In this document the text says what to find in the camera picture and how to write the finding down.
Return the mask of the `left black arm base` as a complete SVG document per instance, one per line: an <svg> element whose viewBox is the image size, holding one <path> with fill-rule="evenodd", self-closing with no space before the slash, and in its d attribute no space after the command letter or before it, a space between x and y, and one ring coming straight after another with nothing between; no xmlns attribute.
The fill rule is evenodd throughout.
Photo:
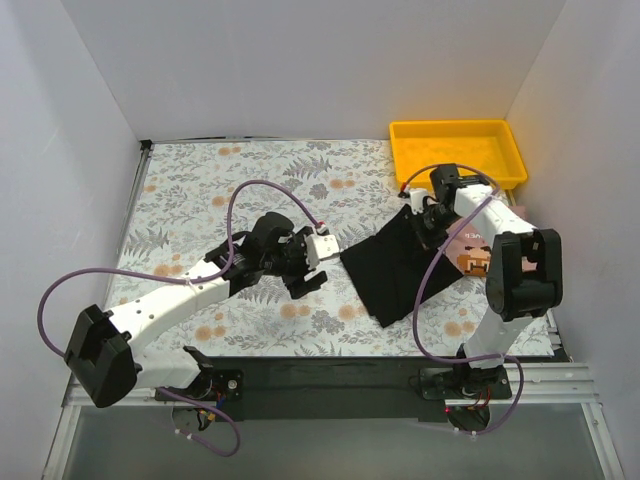
<svg viewBox="0 0 640 480"><path fill-rule="evenodd" d="M192 400L214 402L238 401L242 398L244 372L239 369L219 369L212 373L201 372L185 389L167 387L172 394Z"/></svg>

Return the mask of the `black t shirt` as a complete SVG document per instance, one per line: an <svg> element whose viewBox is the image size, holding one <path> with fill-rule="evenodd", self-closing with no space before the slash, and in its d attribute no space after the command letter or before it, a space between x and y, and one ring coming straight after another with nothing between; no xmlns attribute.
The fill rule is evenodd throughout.
<svg viewBox="0 0 640 480"><path fill-rule="evenodd" d="M340 260L369 316L386 328L409 315L435 257L419 244L405 205L378 233L347 248Z"/></svg>

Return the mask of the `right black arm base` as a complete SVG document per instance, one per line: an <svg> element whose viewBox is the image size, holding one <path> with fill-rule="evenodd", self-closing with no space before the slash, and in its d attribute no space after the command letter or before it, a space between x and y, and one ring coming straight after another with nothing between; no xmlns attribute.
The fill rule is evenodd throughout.
<svg viewBox="0 0 640 480"><path fill-rule="evenodd" d="M504 367L493 369L425 368L418 374L418 391L426 400L471 400L482 396L490 400L507 400L512 396Z"/></svg>

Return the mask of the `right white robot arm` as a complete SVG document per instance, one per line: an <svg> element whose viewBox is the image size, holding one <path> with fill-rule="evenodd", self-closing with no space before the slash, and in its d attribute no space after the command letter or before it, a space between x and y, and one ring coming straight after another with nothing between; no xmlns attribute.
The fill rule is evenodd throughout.
<svg viewBox="0 0 640 480"><path fill-rule="evenodd" d="M562 243L554 229L539 229L517 216L499 198L499 183L480 170L455 163L422 167L401 187L412 215L440 244L418 287L412 332L418 349L452 373L454 389L475 397L489 384L487 369L515 359L508 351L533 319L543 317L563 298ZM435 267L452 241L472 225L490 247L485 277L487 310L461 358L435 356L422 345L418 310Z"/></svg>

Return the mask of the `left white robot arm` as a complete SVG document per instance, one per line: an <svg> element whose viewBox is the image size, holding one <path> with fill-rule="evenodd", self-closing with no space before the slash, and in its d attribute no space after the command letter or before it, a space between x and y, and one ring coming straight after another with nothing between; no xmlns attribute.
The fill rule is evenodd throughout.
<svg viewBox="0 0 640 480"><path fill-rule="evenodd" d="M206 355L192 346L158 354L149 344L264 276L280 278L293 299L317 291L327 280L320 263L339 252L336 237L326 227L296 230L287 217L268 212L251 230L232 234L208 252L178 283L107 311L96 305L84 309L65 363L98 408L143 388L164 387L193 400L206 398L220 380Z"/></svg>

